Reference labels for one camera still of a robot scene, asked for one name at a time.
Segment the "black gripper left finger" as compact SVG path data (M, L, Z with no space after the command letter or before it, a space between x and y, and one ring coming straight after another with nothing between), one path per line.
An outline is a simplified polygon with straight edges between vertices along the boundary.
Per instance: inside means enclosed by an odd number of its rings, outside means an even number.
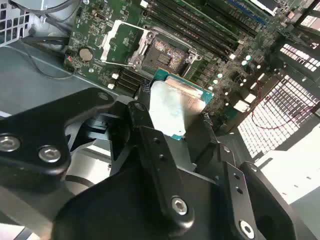
M0 183L32 192L59 187L71 152L89 141L85 122L95 117L107 128L126 117L151 120L142 103L123 104L93 87L9 116L0 122Z

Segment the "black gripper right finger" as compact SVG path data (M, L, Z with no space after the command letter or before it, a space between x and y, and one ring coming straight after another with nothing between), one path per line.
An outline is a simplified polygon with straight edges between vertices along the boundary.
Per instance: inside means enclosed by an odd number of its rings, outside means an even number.
M225 205L223 217L233 240L308 240L310 230L262 171L248 161L240 166L218 142L210 116L202 115L212 167Z

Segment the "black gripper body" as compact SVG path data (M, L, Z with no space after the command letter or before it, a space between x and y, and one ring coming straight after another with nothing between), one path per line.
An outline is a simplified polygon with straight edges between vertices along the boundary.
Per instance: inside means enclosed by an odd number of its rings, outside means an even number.
M71 199L53 224L56 240L234 240L229 164L207 115L188 128L197 166L214 163L212 180L177 167L149 117L108 124L117 152L111 176Z

